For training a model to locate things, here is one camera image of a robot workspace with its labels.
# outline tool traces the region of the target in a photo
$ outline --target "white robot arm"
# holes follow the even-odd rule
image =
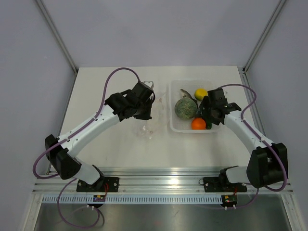
[[[275,144],[245,120],[236,103],[228,103],[222,88],[210,90],[199,106],[197,116],[207,123],[224,124],[243,142],[251,154],[244,167],[222,169],[218,177],[222,188],[236,183],[249,183],[261,188],[283,181],[288,177],[287,149]]]
[[[66,140],[46,155],[60,177],[64,180],[73,177],[94,188],[101,188],[104,180],[101,171],[96,166],[79,160],[77,155],[99,134],[123,119],[130,117],[151,119],[151,107],[155,100],[152,88],[153,82],[138,82],[132,90],[112,94],[105,100],[99,115],[93,114],[79,126],[58,138],[53,135],[48,136],[45,139],[46,149]]]

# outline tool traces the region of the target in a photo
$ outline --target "green melon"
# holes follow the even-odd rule
[[[191,119],[196,115],[198,107],[190,98],[183,98],[177,101],[174,107],[175,114],[180,119]]]

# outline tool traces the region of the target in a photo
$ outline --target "clear plastic bin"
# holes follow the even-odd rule
[[[182,120],[177,117],[174,111],[174,106],[178,100],[182,98],[180,89],[186,90],[189,94],[194,98],[194,92],[203,88],[205,90],[213,90],[216,86],[213,82],[205,79],[192,79],[192,80],[173,80],[169,85],[169,106],[170,106],[170,127],[171,130],[175,132],[183,132],[183,133],[211,133],[217,132],[220,125],[217,126],[215,124],[212,125],[212,129],[210,130],[193,130],[191,127],[191,123],[193,119]]]

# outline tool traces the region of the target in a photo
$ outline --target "white table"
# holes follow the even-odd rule
[[[80,68],[68,105],[62,134],[73,129],[97,111],[104,83],[115,67]],[[242,83],[236,66],[157,66],[132,67],[141,81],[154,82],[155,91],[166,91],[173,79],[205,78],[217,86]],[[131,89],[136,84],[129,71],[119,71],[109,82],[107,97]],[[244,108],[248,102],[244,89],[228,87],[229,102]],[[245,117],[252,121],[250,110]],[[134,119],[109,128],[89,143],[79,158],[97,167],[228,167],[245,166],[250,153],[227,127],[217,133],[183,134],[171,131],[169,124],[155,132],[151,139],[132,132]]]

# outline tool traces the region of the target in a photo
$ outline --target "red wire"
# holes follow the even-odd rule
[[[108,189],[109,189],[108,184],[104,184],[104,188],[105,188],[105,196],[104,196],[104,198],[106,198],[107,192],[108,192]]]
[[[236,195],[236,193],[237,193],[237,187],[234,188],[234,193],[232,196]]]

